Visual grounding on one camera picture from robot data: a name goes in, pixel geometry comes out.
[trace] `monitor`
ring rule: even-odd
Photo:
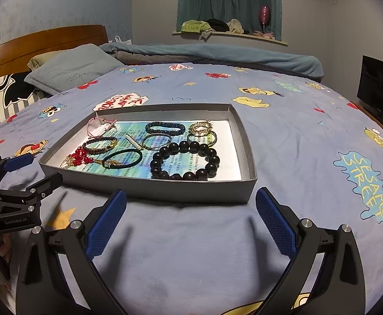
[[[383,62],[363,56],[357,97],[383,114]]]

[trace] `gray pillow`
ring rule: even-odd
[[[93,44],[59,53],[26,76],[25,82],[44,92],[59,92],[84,85],[122,64]]]

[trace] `cartoon print bedsheet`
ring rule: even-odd
[[[42,153],[112,96],[129,95],[121,107],[232,103],[257,166],[249,203],[184,207],[181,200],[129,200],[103,255],[94,259],[103,279],[131,315],[219,315],[263,300],[288,263],[255,208],[255,193],[266,186],[300,218],[325,228],[351,226],[369,310],[383,293],[383,130],[339,94],[304,78],[182,66],[122,67],[20,111],[0,125],[0,155],[32,152],[35,161],[7,174],[0,188],[21,190],[43,178]],[[106,197],[60,187],[42,203],[43,226],[83,219]],[[13,292],[28,235],[14,235]],[[62,265],[75,299],[85,304],[63,258]],[[320,257],[302,293],[310,291],[319,267]]]

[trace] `wooden headboard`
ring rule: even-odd
[[[0,45],[0,76],[29,71],[27,63],[37,54],[106,42],[107,32],[102,25],[69,26],[28,34]]]

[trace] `red beads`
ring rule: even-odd
[[[69,154],[68,157],[73,159],[73,165],[80,166],[81,164],[93,163],[94,159],[87,157],[87,152],[82,147],[78,147],[73,154]]]

